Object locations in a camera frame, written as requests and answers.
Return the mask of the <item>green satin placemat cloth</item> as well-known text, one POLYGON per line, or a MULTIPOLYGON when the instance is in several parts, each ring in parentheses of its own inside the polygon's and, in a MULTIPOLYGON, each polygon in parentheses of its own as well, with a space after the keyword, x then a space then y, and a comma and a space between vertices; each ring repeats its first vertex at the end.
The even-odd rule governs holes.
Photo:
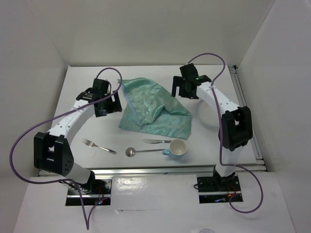
POLYGON ((178 139, 191 134, 192 114, 161 85, 147 78, 122 81, 127 106, 122 130, 178 139))

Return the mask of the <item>silver fork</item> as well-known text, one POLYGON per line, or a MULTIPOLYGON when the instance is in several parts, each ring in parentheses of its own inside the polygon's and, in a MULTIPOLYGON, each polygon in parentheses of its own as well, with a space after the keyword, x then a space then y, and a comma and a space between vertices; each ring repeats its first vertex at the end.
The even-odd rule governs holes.
POLYGON ((83 142, 85 145, 87 145, 88 147, 99 148, 99 149, 101 149, 101 150, 104 150, 104 151, 109 152, 109 153, 114 154, 114 155, 118 154, 116 151, 111 150, 111 149, 108 149, 108 148, 104 148, 104 147, 102 147, 102 146, 98 146, 98 145, 96 145, 94 142, 92 142, 92 141, 90 141, 90 140, 88 140, 88 139, 83 139, 82 142, 83 142))

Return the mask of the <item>white ceramic plate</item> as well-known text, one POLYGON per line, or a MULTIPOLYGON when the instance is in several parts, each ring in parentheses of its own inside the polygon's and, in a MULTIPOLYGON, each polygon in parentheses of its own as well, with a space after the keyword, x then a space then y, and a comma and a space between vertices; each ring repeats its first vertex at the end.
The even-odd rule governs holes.
POLYGON ((203 100, 198 102, 196 107, 196 114, 204 127, 212 131, 219 129, 217 113, 203 100))

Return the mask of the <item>silver spoon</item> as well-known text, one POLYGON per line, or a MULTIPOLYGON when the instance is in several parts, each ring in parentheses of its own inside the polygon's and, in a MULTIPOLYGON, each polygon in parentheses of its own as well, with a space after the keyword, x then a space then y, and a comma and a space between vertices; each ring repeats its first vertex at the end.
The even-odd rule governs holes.
POLYGON ((127 157, 134 157, 137 153, 141 153, 141 152, 154 152, 154 151, 163 151, 164 149, 155 149, 155 150, 135 150, 132 147, 129 147, 126 149, 125 151, 125 155, 127 157))

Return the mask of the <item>silver table knife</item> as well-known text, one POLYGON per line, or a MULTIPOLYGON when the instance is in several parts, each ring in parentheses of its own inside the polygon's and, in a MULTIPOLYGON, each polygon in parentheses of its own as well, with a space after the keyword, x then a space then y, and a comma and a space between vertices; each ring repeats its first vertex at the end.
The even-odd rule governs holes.
POLYGON ((158 140, 158 139, 142 139, 142 141, 148 144, 171 143, 171 140, 158 140))

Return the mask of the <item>light blue mug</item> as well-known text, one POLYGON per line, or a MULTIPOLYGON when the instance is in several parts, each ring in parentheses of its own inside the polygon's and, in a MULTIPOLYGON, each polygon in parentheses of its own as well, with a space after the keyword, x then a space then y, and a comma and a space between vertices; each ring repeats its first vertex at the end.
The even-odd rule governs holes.
POLYGON ((162 154, 173 160, 178 160, 187 152, 187 144, 181 139, 173 140, 168 149, 164 149, 162 154))

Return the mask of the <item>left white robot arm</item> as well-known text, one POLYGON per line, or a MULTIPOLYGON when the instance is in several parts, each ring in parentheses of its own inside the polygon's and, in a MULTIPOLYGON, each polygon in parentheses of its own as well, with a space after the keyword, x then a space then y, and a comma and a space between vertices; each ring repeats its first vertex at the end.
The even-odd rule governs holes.
POLYGON ((121 102, 116 90, 109 96, 99 89, 88 88, 78 95, 71 110, 72 113, 46 133, 35 135, 34 166, 74 180, 80 190, 89 194, 98 191, 97 188, 104 186, 104 182, 97 180, 93 171, 74 162, 70 145, 89 118, 121 112, 121 102))

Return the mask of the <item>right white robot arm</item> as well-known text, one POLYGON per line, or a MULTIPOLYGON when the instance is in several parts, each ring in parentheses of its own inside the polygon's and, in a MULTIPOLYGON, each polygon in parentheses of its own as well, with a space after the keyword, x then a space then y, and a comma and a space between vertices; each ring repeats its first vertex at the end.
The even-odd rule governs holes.
POLYGON ((219 117, 220 161, 213 169, 212 185, 224 190, 235 176, 235 165, 242 151, 253 137, 251 111, 227 98, 206 75, 173 77, 172 96, 188 99, 201 98, 219 117))

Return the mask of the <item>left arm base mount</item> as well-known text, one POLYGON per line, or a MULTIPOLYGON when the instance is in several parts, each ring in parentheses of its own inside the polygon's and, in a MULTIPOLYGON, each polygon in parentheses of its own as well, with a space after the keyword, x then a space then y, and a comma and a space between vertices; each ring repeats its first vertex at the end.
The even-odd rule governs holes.
MULTIPOLYGON (((102 179, 97 179, 96 182, 95 187, 90 190, 83 189, 79 186, 84 205, 93 206, 97 204, 98 206, 109 206, 111 204, 112 178, 104 177, 102 179)), ((68 186, 65 205, 81 206, 79 192, 72 183, 68 186)))

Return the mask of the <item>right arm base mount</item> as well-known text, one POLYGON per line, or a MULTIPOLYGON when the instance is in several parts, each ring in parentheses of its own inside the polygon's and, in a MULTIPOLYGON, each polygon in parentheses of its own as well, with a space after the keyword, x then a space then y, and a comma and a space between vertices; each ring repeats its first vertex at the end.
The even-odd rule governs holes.
POLYGON ((198 191, 199 203, 226 203, 232 197, 232 202, 243 202, 238 176, 225 184, 216 184, 212 177, 197 177, 193 188, 198 191))

